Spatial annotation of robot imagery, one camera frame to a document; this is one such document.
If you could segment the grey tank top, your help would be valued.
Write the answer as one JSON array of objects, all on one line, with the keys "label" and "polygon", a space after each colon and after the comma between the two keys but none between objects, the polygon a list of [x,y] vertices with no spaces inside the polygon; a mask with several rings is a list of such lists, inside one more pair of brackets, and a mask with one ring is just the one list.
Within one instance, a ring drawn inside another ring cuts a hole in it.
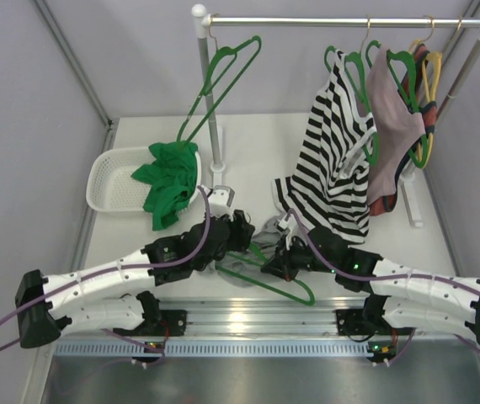
[{"label": "grey tank top", "polygon": [[272,286],[280,282],[280,279],[274,275],[263,274],[260,268],[274,256],[276,244],[284,235],[277,228],[279,220],[284,216],[281,213],[268,219],[262,225],[260,231],[252,236],[251,246],[248,250],[245,252],[230,252],[216,264],[216,267],[220,266],[226,271],[236,274],[236,276],[217,270],[218,275],[227,283],[241,288],[250,288],[254,284],[238,278],[238,275]]}]

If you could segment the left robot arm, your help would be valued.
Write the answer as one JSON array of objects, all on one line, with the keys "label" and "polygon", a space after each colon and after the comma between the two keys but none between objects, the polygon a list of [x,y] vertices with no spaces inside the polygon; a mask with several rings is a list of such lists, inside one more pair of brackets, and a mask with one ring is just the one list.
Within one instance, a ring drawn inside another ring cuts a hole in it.
[{"label": "left robot arm", "polygon": [[235,210],[115,262],[59,275],[29,271],[14,298],[19,345],[38,348],[64,334],[102,328],[155,327],[162,316],[154,288],[187,279],[229,252],[246,251],[254,231],[245,213]]}]

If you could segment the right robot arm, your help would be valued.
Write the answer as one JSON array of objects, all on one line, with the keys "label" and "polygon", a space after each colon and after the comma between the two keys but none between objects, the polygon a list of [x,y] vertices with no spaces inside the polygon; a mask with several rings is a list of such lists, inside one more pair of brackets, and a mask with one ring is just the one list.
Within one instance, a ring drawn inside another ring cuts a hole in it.
[{"label": "right robot arm", "polygon": [[351,247],[324,227],[282,236],[263,272],[287,281],[299,271],[334,274],[345,289],[365,292],[362,317],[381,328],[452,334],[480,350],[480,278],[432,274]]}]

